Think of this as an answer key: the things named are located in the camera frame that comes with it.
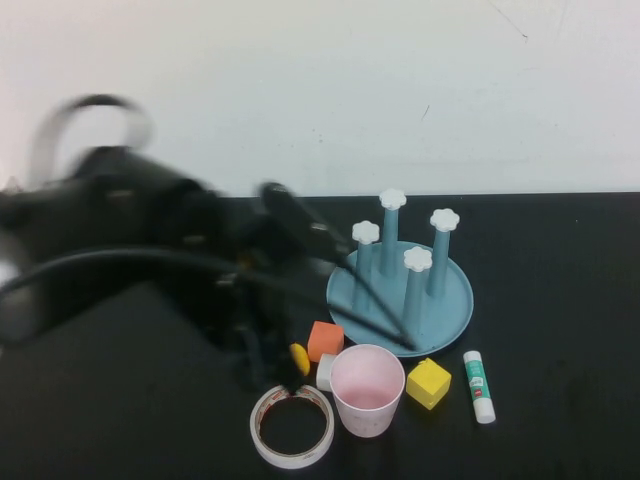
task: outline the yellow small object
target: yellow small object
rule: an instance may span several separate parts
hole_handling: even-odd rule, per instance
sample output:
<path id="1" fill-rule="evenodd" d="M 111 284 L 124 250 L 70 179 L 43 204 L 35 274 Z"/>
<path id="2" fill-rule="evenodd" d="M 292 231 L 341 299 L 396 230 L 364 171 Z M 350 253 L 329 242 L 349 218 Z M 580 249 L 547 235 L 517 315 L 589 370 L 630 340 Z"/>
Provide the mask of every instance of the yellow small object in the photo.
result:
<path id="1" fill-rule="evenodd" d="M 427 358 L 418 364 L 407 379 L 407 393 L 431 410 L 449 391 L 451 374 Z"/>
<path id="2" fill-rule="evenodd" d="M 304 349 L 302 345 L 299 343 L 292 343 L 289 346 L 289 351 L 291 352 L 291 356 L 293 360 L 296 362 L 296 365 L 302 372 L 302 374 L 306 377 L 309 375 L 309 371 L 311 370 L 311 362 L 309 362 L 309 355 L 307 355 L 307 351 Z"/>

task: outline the yellow cube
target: yellow cube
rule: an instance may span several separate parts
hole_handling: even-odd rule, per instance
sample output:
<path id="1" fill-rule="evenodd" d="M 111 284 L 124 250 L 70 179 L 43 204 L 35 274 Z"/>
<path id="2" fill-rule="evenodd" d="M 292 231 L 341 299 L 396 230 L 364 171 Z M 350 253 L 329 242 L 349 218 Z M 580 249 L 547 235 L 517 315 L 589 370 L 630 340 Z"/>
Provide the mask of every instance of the yellow cube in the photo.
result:
<path id="1" fill-rule="evenodd" d="M 407 393 L 431 410 L 449 391 L 451 374 L 427 358 L 418 364 L 407 379 Z"/>

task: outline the blue round base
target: blue round base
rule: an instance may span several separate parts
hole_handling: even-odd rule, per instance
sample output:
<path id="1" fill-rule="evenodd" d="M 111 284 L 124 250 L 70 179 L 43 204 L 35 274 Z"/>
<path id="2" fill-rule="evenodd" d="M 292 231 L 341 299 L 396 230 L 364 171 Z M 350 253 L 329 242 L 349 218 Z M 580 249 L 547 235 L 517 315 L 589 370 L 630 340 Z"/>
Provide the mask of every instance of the blue round base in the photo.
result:
<path id="1" fill-rule="evenodd" d="M 380 273 L 380 255 L 382 244 L 373 246 L 373 268 L 371 283 L 373 288 L 380 293 L 391 310 L 402 318 L 404 308 L 404 294 L 407 286 L 408 270 L 404 266 L 404 252 L 413 247 L 422 247 L 432 250 L 418 243 L 398 242 L 396 248 L 396 275 L 394 278 L 385 277 Z M 356 264 L 357 250 L 348 257 L 348 261 Z M 471 320 L 473 312 L 473 291 L 466 275 L 456 263 L 449 259 L 449 268 L 445 281 L 444 296 L 435 299 L 427 295 L 426 282 L 423 289 L 422 317 L 424 328 L 420 336 L 413 338 L 417 349 L 408 350 L 375 332 L 368 330 L 341 315 L 331 312 L 333 321 L 344 328 L 344 333 L 355 343 L 369 343 L 379 345 L 391 351 L 398 357 L 423 357 L 446 347 L 458 338 Z M 327 301 L 345 308 L 352 308 L 354 280 L 349 273 L 341 268 L 336 268 L 331 274 L 327 285 Z M 378 306 L 369 302 L 369 310 L 360 312 L 389 331 L 393 331 L 393 324 L 382 313 Z"/>

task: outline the green label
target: green label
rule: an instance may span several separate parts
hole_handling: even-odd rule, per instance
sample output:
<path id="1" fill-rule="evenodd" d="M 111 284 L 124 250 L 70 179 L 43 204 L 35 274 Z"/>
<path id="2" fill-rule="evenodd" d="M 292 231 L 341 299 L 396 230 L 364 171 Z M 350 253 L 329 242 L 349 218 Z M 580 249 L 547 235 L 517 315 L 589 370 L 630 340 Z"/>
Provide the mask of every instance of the green label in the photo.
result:
<path id="1" fill-rule="evenodd" d="M 471 400 L 491 398 L 489 385 L 487 385 L 487 377 L 484 376 L 482 362 L 471 360 L 467 362 L 465 367 L 467 369 L 467 379 L 469 379 L 469 388 L 471 389 Z"/>

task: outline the white wall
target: white wall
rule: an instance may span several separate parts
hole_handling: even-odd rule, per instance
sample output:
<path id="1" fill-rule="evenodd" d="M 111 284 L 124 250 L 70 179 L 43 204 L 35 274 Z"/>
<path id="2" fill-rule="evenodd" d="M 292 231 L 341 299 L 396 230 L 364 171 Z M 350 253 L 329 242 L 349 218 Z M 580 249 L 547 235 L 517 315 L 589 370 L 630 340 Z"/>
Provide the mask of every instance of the white wall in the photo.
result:
<path id="1" fill-rule="evenodd" d="M 0 0 L 0 181 L 59 102 L 112 92 L 233 194 L 637 190 L 639 25 L 638 0 Z M 79 120 L 59 172 L 118 120 Z"/>

